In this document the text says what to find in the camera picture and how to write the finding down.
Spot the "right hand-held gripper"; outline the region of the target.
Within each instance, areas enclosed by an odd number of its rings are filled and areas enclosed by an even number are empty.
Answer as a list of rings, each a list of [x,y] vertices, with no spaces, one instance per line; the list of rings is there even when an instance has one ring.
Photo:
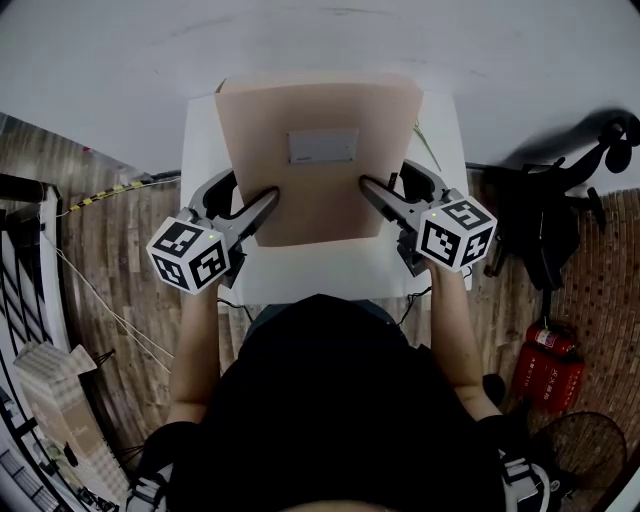
[[[395,191],[401,179],[403,197]],[[458,272],[486,257],[497,219],[477,200],[448,189],[441,177],[405,159],[389,178],[389,189],[362,175],[364,197],[389,222],[402,230],[397,250],[410,273],[424,272],[427,261]]]

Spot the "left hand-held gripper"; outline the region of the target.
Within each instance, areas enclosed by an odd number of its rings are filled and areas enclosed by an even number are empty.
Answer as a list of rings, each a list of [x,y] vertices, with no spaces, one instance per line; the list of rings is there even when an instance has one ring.
[[[200,186],[188,207],[168,217],[146,246],[161,281],[192,295],[220,282],[233,286],[246,255],[242,242],[255,235],[279,203],[277,187],[263,190],[231,214],[234,171],[227,169]]]

